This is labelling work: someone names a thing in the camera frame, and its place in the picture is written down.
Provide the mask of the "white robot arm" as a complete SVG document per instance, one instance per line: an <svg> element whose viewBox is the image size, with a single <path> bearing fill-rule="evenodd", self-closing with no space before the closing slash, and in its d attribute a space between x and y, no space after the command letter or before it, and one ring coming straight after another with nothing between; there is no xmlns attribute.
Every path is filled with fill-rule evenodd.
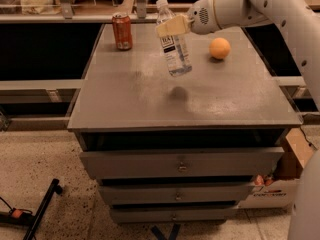
<svg viewBox="0 0 320 240"><path fill-rule="evenodd" d="M320 110L320 17L305 0L199 0L186 14L157 26L156 33L203 35L265 21L278 28ZM288 240L320 240L320 151L309 158L298 182Z"/></svg>

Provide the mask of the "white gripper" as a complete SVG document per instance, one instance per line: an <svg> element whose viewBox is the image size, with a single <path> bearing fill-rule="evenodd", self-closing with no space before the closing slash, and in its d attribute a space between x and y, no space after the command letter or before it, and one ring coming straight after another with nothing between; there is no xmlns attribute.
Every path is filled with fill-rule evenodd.
<svg viewBox="0 0 320 240"><path fill-rule="evenodd" d="M192 31L195 34L206 35L220 30L216 19L215 0L199 0L188 10L186 15L177 15L156 26L159 38L182 35Z"/></svg>

